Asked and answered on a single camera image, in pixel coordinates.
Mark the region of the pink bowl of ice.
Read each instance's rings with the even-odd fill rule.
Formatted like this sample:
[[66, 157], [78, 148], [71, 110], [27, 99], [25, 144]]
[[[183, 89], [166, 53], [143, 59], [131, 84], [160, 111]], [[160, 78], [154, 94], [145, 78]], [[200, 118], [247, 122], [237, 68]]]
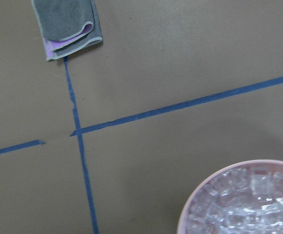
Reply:
[[179, 234], [283, 234], [283, 161], [227, 166], [190, 195]]

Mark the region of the folded grey cloth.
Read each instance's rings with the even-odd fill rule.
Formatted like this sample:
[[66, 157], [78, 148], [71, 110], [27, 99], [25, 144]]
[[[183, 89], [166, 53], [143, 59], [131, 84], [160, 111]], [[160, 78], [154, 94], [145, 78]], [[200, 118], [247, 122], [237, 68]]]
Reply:
[[47, 61], [58, 60], [103, 41], [93, 0], [31, 1]]

